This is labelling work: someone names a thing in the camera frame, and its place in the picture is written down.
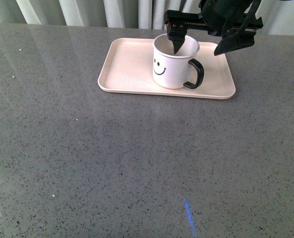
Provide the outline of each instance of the mug rim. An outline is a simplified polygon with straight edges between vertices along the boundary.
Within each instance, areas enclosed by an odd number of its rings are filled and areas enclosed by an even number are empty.
[[[156,42],[156,40],[157,40],[158,38],[160,38],[160,37],[163,37],[163,36],[166,36],[166,37],[167,37],[167,34],[161,34],[161,35],[157,36],[157,37],[153,40],[153,42],[152,42],[152,46],[153,46],[153,49],[155,49],[159,54],[161,54],[161,55],[163,55],[163,56],[165,56],[165,57],[168,57],[168,58],[174,58],[174,59],[185,59],[185,58],[189,58],[189,57],[193,57],[193,56],[195,56],[195,55],[199,52],[199,50],[200,50],[200,44],[198,43],[198,41],[197,41],[196,39],[194,39],[193,37],[190,37],[190,36],[186,35],[186,36],[185,36],[186,38],[189,38],[191,41],[197,43],[197,49],[196,49],[196,51],[195,51],[194,53],[192,53],[192,54],[190,54],[190,55],[186,55],[186,56],[174,56],[174,55],[168,55],[168,54],[163,53],[162,51],[160,51],[160,50],[155,46],[155,42]]]

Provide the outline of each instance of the curtain fold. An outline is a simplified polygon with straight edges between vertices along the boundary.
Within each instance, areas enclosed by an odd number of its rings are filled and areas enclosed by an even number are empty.
[[[200,0],[0,0],[0,22],[164,29],[166,10],[199,13]],[[294,35],[294,0],[262,0],[264,34]]]

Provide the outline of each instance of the white mug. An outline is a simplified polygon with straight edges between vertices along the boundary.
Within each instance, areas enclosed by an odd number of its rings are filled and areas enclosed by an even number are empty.
[[[174,54],[173,44],[166,34],[156,37],[153,41],[153,79],[161,87],[178,89],[183,86],[195,89],[201,85],[204,77],[202,64],[194,59],[200,45],[190,37],[185,36],[185,42]],[[197,71],[197,80],[189,82],[192,66]]]

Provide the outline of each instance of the smiley face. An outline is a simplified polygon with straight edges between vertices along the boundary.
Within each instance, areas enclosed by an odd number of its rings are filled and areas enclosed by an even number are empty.
[[[164,73],[165,73],[165,71],[166,71],[166,68],[164,67],[164,69],[163,69],[163,72],[162,72],[162,73],[157,73],[157,72],[155,71],[155,68],[154,68],[154,67],[153,67],[153,71],[156,73],[156,75],[162,75],[162,74],[164,74]]]

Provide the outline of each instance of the gray countertop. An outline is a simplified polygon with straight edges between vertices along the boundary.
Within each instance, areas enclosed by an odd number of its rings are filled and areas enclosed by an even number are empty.
[[[0,24],[0,237],[294,237],[294,37],[228,53],[227,100],[99,88],[162,32]]]

